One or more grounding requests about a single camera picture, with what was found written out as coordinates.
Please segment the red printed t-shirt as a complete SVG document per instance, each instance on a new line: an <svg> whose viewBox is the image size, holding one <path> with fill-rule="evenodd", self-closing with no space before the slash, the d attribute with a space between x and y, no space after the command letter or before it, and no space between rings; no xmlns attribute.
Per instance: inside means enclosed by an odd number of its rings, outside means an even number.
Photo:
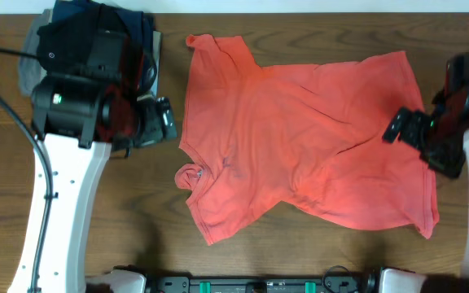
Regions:
<svg viewBox="0 0 469 293"><path fill-rule="evenodd" d="M383 134L423 101L403 51L362 61L258 65L244 40L190 35L175 182L206 243L230 238L278 203L355 230L439 220L434 172Z"/></svg>

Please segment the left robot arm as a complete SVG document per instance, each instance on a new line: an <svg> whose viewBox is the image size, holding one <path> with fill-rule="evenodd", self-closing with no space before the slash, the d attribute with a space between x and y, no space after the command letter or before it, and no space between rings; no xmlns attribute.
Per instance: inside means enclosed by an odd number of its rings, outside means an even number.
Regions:
<svg viewBox="0 0 469 293"><path fill-rule="evenodd" d="M173 140L168 99L157 96L160 45L100 30L75 74L48 72L32 95L35 179L12 292L146 292L129 266L87 277L85 252L100 177L111 154Z"/></svg>

